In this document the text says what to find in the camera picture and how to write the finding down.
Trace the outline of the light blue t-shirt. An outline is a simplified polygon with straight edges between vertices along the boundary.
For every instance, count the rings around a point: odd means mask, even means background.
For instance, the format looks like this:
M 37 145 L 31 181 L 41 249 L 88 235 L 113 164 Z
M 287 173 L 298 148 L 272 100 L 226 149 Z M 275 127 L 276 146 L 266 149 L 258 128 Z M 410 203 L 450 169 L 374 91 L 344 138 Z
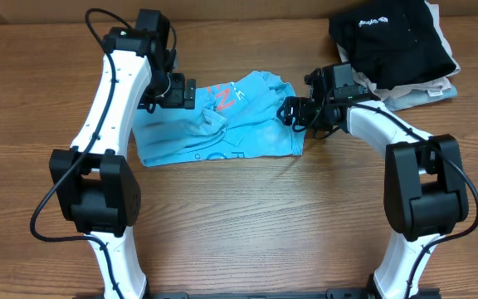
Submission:
M 192 110 L 140 110 L 133 123 L 142 165 L 301 155 L 304 133 L 296 133 L 276 112 L 295 90 L 269 71 L 239 81 L 198 88 Z

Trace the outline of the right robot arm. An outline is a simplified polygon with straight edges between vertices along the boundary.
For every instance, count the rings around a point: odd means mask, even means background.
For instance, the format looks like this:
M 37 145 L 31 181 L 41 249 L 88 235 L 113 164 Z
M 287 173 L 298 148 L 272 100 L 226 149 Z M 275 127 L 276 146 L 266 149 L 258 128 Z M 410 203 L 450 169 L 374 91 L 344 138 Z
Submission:
M 328 298 L 439 298 L 419 280 L 438 242 L 468 215 L 457 141 L 434 136 L 390 112 L 353 78 L 349 63 L 317 68 L 304 78 L 307 97 L 288 96 L 277 118 L 296 132 L 342 130 L 384 159 L 383 207 L 393 232 L 366 287 L 331 288 Z

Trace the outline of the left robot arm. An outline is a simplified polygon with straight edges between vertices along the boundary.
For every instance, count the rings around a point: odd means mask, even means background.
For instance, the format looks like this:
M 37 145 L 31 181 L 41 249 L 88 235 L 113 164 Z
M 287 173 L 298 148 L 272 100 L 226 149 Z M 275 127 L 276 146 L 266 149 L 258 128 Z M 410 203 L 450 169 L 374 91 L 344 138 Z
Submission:
M 121 21 L 97 37 L 104 53 L 100 83 L 88 116 L 69 149 L 55 149 L 53 180 L 45 198 L 58 198 L 65 220 L 95 253 L 104 281 L 103 298 L 149 298 L 139 265 L 134 225 L 141 189 L 127 162 L 138 110 L 191 110 L 194 79 L 174 72 L 177 51 L 167 45 L 176 32 L 157 10 L 142 9 L 134 25 Z

